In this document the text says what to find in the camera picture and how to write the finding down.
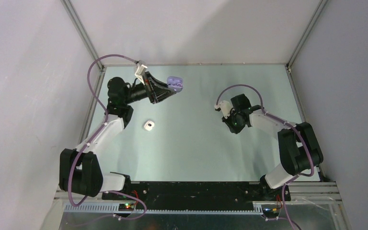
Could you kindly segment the white earbud charging case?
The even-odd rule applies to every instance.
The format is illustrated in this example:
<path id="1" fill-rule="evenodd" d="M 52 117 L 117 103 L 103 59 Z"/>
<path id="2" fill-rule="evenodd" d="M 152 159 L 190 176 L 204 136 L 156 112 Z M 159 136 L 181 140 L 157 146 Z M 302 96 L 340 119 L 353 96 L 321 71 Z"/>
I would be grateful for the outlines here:
<path id="1" fill-rule="evenodd" d="M 151 130 L 153 130 L 154 126 L 155 126 L 155 123 L 152 120 L 148 120 L 144 124 L 144 129 L 146 131 L 151 131 Z"/>

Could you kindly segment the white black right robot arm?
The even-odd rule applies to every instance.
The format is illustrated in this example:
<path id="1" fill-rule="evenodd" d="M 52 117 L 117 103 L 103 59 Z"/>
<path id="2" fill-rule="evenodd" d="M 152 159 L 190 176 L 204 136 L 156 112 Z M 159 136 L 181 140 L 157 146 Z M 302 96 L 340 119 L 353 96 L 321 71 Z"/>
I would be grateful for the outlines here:
<path id="1" fill-rule="evenodd" d="M 323 162 L 313 127 L 307 122 L 285 121 L 267 112 L 261 105 L 252 106 L 244 94 L 230 101 L 220 101 L 214 108 L 222 112 L 222 122 L 231 133 L 238 134 L 245 127 L 254 127 L 278 141 L 280 163 L 262 177 L 263 184 L 259 188 L 260 196 L 265 200 L 274 199 L 279 187 L 303 175 L 303 171 L 314 173 Z"/>

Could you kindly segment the purple oval charging case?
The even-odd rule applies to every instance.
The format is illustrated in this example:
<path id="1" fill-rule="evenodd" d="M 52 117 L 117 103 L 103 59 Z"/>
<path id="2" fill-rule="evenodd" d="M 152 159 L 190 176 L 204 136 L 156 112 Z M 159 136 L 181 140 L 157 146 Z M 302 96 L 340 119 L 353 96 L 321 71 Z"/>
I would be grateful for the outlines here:
<path id="1" fill-rule="evenodd" d="M 167 78 L 167 87 L 174 92 L 181 92 L 183 90 L 183 79 L 175 76 Z"/>

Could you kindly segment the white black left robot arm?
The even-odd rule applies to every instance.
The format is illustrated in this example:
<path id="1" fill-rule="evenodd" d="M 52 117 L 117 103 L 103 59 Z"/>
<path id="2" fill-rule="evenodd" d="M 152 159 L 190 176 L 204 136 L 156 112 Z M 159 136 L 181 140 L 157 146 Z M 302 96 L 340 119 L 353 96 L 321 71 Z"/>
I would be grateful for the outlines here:
<path id="1" fill-rule="evenodd" d="M 123 200 L 132 195 L 128 175 L 103 169 L 104 152 L 129 124 L 134 111 L 131 103 L 149 99 L 152 104 L 157 104 L 183 89 L 183 79 L 179 77 L 170 76 L 162 82 L 146 71 L 142 79 L 139 84 L 127 83 L 121 77 L 108 81 L 108 101 L 101 123 L 82 143 L 73 149 L 64 149 L 60 154 L 61 190 L 90 197 L 114 191 Z"/>

